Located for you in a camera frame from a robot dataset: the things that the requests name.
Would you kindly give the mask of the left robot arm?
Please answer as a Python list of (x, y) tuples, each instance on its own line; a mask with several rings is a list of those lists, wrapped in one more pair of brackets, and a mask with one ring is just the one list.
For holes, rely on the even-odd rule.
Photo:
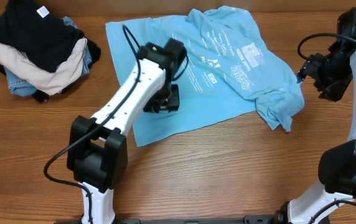
[(128, 165), (126, 137), (142, 112), (179, 108), (175, 74), (187, 58), (182, 42), (169, 39), (164, 47), (139, 48), (127, 80), (91, 118), (78, 116), (70, 130), (67, 168), (82, 187), (84, 213), (79, 223), (113, 223), (113, 190)]

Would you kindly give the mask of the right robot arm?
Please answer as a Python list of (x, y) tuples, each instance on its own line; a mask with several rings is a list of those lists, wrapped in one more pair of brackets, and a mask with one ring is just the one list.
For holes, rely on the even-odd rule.
[(320, 158), (318, 180), (298, 198), (285, 202), (268, 223), (329, 223), (329, 215), (343, 205), (356, 207), (356, 7), (337, 19), (336, 41), (327, 55), (305, 57), (297, 77), (314, 79), (319, 98), (339, 101), (354, 85), (353, 115), (347, 142)]

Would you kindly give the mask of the light blue printed t-shirt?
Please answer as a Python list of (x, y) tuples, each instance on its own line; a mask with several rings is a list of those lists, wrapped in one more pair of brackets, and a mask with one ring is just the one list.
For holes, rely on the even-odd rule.
[(123, 34), (128, 27), (140, 44), (184, 44), (188, 59), (178, 79), (180, 106), (171, 113), (142, 113), (133, 126), (138, 146), (256, 111), (271, 129), (290, 131), (304, 98), (289, 65), (270, 52), (251, 14), (221, 6), (186, 16), (108, 22), (106, 36), (120, 83), (135, 63)]

